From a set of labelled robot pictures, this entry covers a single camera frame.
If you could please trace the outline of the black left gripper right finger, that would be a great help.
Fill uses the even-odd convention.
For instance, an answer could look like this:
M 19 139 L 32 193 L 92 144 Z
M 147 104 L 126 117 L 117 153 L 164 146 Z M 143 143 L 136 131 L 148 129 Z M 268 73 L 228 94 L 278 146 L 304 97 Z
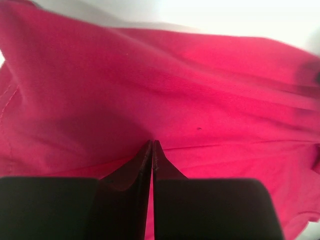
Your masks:
M 282 240 L 271 197 L 252 178 L 188 178 L 153 143 L 157 240 Z

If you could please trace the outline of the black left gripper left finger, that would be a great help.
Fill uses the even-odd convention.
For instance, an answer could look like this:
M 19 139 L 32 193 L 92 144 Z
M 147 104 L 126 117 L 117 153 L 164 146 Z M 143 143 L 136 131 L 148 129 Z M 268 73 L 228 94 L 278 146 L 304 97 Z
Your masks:
M 102 179 L 2 177 L 3 240 L 142 240 L 152 171 L 152 142 Z

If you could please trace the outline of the pink t shirt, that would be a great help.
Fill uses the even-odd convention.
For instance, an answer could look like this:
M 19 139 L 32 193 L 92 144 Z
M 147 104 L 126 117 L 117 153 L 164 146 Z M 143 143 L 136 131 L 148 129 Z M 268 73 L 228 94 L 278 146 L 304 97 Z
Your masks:
M 320 219 L 320 59 L 271 39 L 105 28 L 0 3 L 0 174 L 101 178 L 148 140 L 188 177 L 269 191 L 284 236 Z

